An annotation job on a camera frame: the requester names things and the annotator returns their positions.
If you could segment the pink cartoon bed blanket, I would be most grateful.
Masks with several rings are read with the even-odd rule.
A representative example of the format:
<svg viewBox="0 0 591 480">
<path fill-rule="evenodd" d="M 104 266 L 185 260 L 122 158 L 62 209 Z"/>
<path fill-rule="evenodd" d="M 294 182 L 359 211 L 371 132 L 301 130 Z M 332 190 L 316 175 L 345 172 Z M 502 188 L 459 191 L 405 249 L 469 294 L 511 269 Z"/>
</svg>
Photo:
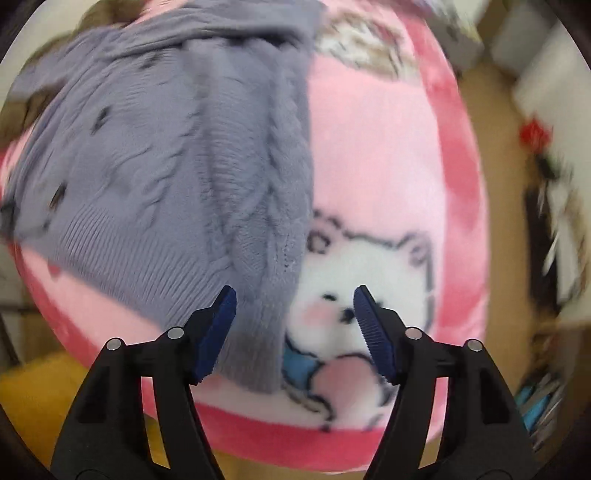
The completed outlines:
<svg viewBox="0 0 591 480">
<path fill-rule="evenodd" d="M 362 471 L 396 391 L 370 364 L 353 291 L 435 339 L 487 324 L 488 204 L 452 68 L 428 25 L 378 1 L 329 1 L 311 65 L 315 220 L 287 316 L 283 387 L 214 375 L 192 391 L 212 446 L 274 466 Z"/>
</svg>

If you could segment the lavender knit hooded cardigan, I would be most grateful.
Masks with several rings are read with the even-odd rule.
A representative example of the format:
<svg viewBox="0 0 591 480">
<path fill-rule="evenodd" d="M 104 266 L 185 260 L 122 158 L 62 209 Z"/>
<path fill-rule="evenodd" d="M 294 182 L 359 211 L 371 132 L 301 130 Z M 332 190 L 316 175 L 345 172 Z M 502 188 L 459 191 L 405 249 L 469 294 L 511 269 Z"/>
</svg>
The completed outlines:
<svg viewBox="0 0 591 480">
<path fill-rule="evenodd" d="M 216 367 L 280 388 L 312 216 L 318 1 L 189 1 L 93 28 L 26 66 L 2 132 L 32 132 L 1 231 L 164 328 L 224 286 Z"/>
</svg>

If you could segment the clutter pile by wall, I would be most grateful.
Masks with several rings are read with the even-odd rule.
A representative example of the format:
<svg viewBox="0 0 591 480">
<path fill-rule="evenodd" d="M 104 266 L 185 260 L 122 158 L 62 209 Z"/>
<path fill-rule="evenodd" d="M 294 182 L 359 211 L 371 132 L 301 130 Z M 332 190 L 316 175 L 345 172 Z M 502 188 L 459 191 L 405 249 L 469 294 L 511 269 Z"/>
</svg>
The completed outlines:
<svg viewBox="0 0 591 480">
<path fill-rule="evenodd" d="M 590 282 L 590 249 L 583 201 L 572 173 L 546 154 L 532 156 L 535 181 L 524 191 L 530 298 L 558 315 Z"/>
</svg>

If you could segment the red shopping bag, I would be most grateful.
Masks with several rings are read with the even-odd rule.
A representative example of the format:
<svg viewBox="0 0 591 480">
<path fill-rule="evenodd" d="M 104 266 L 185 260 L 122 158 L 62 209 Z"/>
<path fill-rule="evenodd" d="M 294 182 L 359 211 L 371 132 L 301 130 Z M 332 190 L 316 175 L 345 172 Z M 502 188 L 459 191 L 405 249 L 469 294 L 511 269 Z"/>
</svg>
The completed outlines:
<svg viewBox="0 0 591 480">
<path fill-rule="evenodd" d="M 528 119 L 519 129 L 520 142 L 532 153 L 543 153 L 552 142 L 553 129 L 536 117 Z"/>
</svg>

